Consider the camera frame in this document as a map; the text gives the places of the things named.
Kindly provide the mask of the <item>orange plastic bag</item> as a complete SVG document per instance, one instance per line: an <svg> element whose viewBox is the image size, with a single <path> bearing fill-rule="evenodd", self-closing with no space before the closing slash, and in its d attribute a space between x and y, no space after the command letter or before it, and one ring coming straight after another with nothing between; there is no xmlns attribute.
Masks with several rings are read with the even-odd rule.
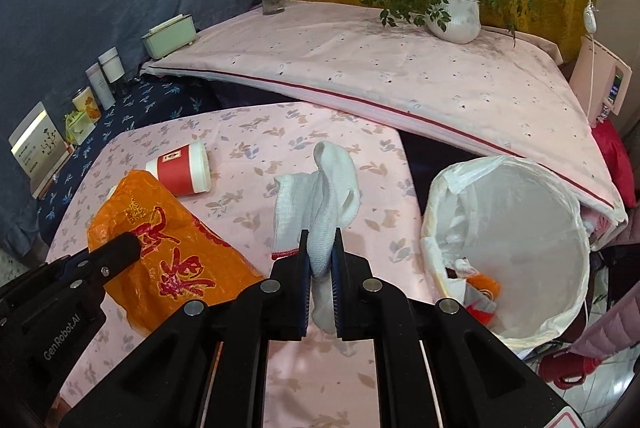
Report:
<svg viewBox="0 0 640 428"><path fill-rule="evenodd" d="M140 260L112 279L106 292L142 336L190 300L227 302L262 280L253 264L149 172L134 170L119 182L88 228L88 248L95 251L126 232L140 240Z"/></svg>

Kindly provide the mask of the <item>white tissue cloth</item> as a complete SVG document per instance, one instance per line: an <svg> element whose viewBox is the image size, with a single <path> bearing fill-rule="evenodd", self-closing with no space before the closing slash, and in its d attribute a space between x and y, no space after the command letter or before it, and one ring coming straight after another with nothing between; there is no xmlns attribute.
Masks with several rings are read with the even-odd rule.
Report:
<svg viewBox="0 0 640 428"><path fill-rule="evenodd" d="M284 174L276 178L273 260L293 255L300 235L308 233L306 250L311 270L311 319L319 330L336 333L331 252L335 234L355 220L360 189L352 157L345 148L322 141L314 146L317 170Z"/></svg>

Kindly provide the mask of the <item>pink floral tablecloth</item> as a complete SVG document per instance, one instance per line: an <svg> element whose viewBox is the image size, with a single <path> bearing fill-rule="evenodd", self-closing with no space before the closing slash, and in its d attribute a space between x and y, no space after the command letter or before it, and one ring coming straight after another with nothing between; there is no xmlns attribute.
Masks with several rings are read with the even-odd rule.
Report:
<svg viewBox="0 0 640 428"><path fill-rule="evenodd" d="M314 171L314 145L349 152L358 173L359 212L343 241L373 274L411 298L431 301L423 269L422 218L397 132L308 102L245 107L171 120L109 141L86 170L49 249L49 258L87 245L87 227L108 192L130 170L192 141L206 146L213 186L183 204L256 269L271 265L276 180ZM269 350L264 421L269 427L375 427L378 393L368 341L344 342L311 328L300 342Z"/></svg>

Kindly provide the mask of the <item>white standing card box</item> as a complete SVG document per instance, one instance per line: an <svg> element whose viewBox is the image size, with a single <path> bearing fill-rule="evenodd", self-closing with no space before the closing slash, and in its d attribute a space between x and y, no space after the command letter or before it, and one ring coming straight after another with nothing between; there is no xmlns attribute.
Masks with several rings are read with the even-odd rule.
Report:
<svg viewBox="0 0 640 428"><path fill-rule="evenodd" d="M9 137L11 153L29 178L29 192L38 198L74 148L63 139L42 102L29 111Z"/></svg>

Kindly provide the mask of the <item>pink quilted jacket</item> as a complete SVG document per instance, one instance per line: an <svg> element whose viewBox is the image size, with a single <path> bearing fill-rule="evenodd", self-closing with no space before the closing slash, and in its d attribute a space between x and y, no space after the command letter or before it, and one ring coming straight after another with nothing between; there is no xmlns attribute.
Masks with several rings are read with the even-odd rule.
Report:
<svg viewBox="0 0 640 428"><path fill-rule="evenodd" d="M639 342L639 208L626 229L603 250L608 263L608 310L589 326L570 353L606 360Z"/></svg>

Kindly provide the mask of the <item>green yellow small box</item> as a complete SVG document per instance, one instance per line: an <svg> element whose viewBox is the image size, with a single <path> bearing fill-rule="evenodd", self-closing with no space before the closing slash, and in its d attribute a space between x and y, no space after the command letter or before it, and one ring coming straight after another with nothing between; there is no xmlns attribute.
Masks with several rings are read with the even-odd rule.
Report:
<svg viewBox="0 0 640 428"><path fill-rule="evenodd" d="M75 110L65 116L66 141L73 145L81 145L88 139L96 127L85 111Z"/></svg>

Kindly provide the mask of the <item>upright-lying red paper cup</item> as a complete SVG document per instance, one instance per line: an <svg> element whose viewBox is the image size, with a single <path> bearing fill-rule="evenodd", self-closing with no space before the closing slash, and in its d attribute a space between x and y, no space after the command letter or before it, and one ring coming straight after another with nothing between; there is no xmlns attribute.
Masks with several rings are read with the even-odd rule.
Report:
<svg viewBox="0 0 640 428"><path fill-rule="evenodd" d="M212 189L207 151L202 141L183 145L149 160L145 170L176 197L208 193Z"/></svg>

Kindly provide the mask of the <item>yellow printed cup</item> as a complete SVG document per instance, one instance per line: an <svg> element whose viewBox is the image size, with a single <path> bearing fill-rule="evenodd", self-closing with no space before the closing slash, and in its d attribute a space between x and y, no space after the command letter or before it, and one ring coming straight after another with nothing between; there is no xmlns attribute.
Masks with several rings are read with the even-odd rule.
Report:
<svg viewBox="0 0 640 428"><path fill-rule="evenodd" d="M90 86L78 90L73 96L72 102L75 108L81 113L85 113L93 123L101 119L101 110Z"/></svg>

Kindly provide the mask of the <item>tall white tube bottle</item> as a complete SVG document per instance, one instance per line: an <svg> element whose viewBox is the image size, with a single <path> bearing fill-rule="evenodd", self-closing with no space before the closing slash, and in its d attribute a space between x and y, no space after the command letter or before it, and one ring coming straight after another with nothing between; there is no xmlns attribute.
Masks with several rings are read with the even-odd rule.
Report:
<svg viewBox="0 0 640 428"><path fill-rule="evenodd" d="M113 107L115 105L115 97L98 62L86 70L86 76L102 108L109 110Z"/></svg>

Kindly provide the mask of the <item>navy floral cloth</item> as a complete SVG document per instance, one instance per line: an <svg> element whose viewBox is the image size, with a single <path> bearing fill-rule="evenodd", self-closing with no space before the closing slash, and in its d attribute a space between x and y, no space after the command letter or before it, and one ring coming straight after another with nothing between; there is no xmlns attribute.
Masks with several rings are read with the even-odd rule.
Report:
<svg viewBox="0 0 640 428"><path fill-rule="evenodd" d="M50 244L64 212L82 178L110 140L124 131L145 125L217 110L221 102L202 81L186 76L142 76L127 88L124 97L103 113L87 140L77 146L61 171L53 177L47 194L38 203L39 232Z"/></svg>

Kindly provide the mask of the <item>white cylindrical jar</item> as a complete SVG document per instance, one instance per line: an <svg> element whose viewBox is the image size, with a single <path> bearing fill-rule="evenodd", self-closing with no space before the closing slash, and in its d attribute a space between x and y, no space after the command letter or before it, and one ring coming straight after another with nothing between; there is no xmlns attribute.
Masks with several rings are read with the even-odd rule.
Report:
<svg viewBox="0 0 640 428"><path fill-rule="evenodd" d="M125 69L116 47L106 50L98 57L98 61L108 82L115 83L125 76Z"/></svg>

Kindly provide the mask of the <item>pale pink dotted bedspread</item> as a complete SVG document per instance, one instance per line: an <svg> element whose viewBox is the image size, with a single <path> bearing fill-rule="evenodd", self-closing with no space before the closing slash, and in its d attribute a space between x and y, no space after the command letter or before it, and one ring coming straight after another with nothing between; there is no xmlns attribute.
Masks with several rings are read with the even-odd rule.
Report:
<svg viewBox="0 0 640 428"><path fill-rule="evenodd" d="M154 76L198 76L314 102L478 155L534 160L597 214L603 246L628 217L577 97L533 43L484 30L454 44L378 12L290 1L201 31L146 62Z"/></svg>

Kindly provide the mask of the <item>red cloth item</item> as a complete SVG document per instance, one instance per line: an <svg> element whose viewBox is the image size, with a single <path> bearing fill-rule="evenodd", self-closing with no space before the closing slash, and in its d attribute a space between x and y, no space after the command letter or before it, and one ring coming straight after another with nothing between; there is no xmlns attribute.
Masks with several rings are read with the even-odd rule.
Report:
<svg viewBox="0 0 640 428"><path fill-rule="evenodd" d="M610 120L597 122L591 133L625 207L634 208L637 204L634 171L620 134Z"/></svg>

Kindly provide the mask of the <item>mint green tissue box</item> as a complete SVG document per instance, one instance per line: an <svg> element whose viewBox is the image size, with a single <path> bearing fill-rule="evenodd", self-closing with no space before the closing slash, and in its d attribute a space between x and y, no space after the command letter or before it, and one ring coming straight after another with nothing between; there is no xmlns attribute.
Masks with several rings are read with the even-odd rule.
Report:
<svg viewBox="0 0 640 428"><path fill-rule="evenodd" d="M160 59L175 50L191 44L196 30L191 15L179 14L151 28L142 36L146 53L152 59Z"/></svg>

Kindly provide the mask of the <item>pink control box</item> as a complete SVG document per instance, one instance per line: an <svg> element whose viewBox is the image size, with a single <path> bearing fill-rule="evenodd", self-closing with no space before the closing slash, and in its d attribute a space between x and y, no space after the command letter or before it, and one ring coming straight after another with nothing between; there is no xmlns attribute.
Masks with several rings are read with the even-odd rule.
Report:
<svg viewBox="0 0 640 428"><path fill-rule="evenodd" d="M582 36L570 88L592 127L620 113L631 75L623 59L592 36Z"/></svg>

